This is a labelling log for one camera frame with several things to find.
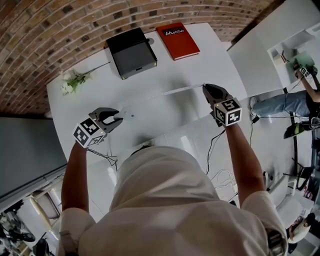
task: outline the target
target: chair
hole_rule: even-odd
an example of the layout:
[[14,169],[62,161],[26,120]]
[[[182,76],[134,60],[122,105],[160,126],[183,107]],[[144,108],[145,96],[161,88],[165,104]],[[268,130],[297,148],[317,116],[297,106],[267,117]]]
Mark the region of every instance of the chair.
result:
[[[288,193],[289,184],[292,184],[292,189]],[[297,179],[283,175],[268,191],[286,229],[295,222],[303,211],[302,205],[293,198],[296,186]]]

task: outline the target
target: person in jeans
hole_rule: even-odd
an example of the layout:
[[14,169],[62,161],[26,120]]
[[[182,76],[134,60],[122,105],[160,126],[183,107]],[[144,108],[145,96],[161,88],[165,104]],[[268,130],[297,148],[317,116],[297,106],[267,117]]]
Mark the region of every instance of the person in jeans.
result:
[[296,75],[301,80],[305,90],[280,94],[263,101],[251,97],[251,115],[267,117],[268,115],[281,113],[283,111],[293,112],[301,117],[318,117],[320,112],[320,83],[314,72],[310,72],[317,90],[314,90],[304,75],[297,71]]

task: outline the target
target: red notebook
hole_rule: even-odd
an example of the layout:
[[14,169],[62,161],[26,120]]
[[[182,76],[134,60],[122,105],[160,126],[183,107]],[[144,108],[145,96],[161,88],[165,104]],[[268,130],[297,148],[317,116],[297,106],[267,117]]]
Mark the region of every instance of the red notebook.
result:
[[182,23],[156,28],[174,61],[197,55],[200,50]]

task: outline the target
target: brick wall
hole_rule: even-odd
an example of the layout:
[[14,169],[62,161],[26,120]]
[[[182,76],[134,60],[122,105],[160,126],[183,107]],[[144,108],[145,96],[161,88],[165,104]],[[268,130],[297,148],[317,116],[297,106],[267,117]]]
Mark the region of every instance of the brick wall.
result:
[[0,0],[0,113],[49,111],[46,84],[141,27],[208,22],[231,41],[274,0]]

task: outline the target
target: person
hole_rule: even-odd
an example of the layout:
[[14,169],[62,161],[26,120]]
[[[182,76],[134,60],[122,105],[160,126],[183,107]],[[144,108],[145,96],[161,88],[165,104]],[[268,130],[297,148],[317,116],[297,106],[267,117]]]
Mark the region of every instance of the person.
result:
[[286,255],[286,230],[260,163],[238,124],[225,132],[240,208],[219,199],[192,155],[151,146],[123,162],[110,211],[97,223],[89,214],[87,150],[76,142],[63,178],[57,255]]
[[316,215],[314,213],[308,214],[308,216],[298,223],[295,222],[288,229],[288,243],[296,244],[302,240],[309,232],[311,225],[315,222]]
[[320,113],[320,83],[316,72],[310,67],[308,70],[312,75],[316,90],[311,87],[304,75],[297,71],[296,76],[301,80],[305,90],[280,94],[263,101],[258,101],[255,96],[251,97],[251,115],[265,118],[268,115],[286,111],[296,113],[301,117],[318,117]]

